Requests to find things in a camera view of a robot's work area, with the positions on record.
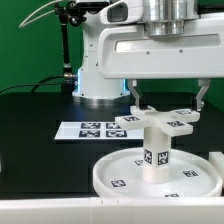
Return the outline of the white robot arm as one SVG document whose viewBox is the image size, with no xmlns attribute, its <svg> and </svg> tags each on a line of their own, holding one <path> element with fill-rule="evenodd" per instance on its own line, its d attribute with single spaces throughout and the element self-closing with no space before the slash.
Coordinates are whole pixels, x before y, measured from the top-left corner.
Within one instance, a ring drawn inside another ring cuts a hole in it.
<svg viewBox="0 0 224 224">
<path fill-rule="evenodd" d="M 196 78 L 201 89 L 195 105 L 201 109 L 210 80 L 224 77 L 224 0 L 81 0 L 78 7 L 100 13 L 100 73 L 126 79 L 141 109 L 146 101 L 139 79 Z"/>
</svg>

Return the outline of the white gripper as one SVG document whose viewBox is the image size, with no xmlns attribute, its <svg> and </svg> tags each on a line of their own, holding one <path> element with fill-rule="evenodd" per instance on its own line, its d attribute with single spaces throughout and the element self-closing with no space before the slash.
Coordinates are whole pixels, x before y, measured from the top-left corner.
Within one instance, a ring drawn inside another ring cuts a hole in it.
<svg viewBox="0 0 224 224">
<path fill-rule="evenodd" d="M 100 73 L 129 79 L 140 110 L 147 103 L 136 79 L 224 77 L 224 2 L 119 0 L 100 20 Z"/>
</svg>

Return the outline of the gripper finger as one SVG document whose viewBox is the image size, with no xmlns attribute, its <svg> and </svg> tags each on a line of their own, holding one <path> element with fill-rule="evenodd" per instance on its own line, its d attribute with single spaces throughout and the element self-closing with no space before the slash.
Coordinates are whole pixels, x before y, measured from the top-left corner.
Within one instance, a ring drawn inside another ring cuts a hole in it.
<svg viewBox="0 0 224 224">
<path fill-rule="evenodd" d="M 196 110 L 201 111 L 204 106 L 203 97 L 210 87 L 210 79 L 199 79 L 198 86 L 200 90 L 196 95 Z"/>
</svg>

